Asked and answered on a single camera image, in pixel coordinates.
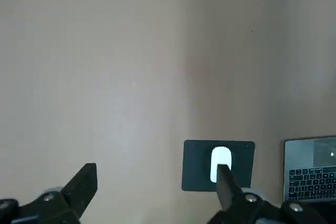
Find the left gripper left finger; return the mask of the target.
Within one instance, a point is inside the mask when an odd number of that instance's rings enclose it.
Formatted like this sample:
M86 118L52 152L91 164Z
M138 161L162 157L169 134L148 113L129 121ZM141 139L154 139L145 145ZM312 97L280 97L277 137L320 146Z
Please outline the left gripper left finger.
M64 186L50 189L26 205L1 199L1 223L80 223L97 192L97 165L86 163Z

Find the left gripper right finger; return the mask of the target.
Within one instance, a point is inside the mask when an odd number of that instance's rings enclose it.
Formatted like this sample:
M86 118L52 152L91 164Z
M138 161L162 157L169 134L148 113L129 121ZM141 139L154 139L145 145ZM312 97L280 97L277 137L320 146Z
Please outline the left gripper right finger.
M222 210L208 223L326 223L308 204L286 201L277 207L257 194L244 192L227 165L217 166L216 192Z

